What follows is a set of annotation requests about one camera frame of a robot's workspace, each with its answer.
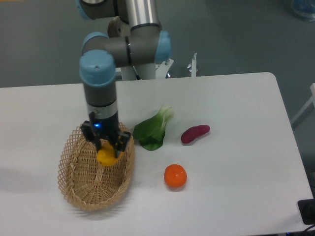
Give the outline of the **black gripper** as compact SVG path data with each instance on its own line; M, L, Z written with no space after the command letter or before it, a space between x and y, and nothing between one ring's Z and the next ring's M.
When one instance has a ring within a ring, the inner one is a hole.
M80 129L87 142L93 143L96 150L101 150L101 139L108 140L114 148L115 158L119 159L125 152L131 133L119 131L118 113L108 118L97 118L95 112L89 113L89 121L84 121Z

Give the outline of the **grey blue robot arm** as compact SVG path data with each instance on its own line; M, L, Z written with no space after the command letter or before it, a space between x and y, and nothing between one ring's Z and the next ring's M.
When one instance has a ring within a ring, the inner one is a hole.
M119 129L115 70L166 61L171 56L170 36L160 25L154 0L78 0L76 5L84 19L117 17L129 27L128 34L90 33L79 60L89 113L81 125L83 135L97 153L106 140L110 157L119 159L130 133Z

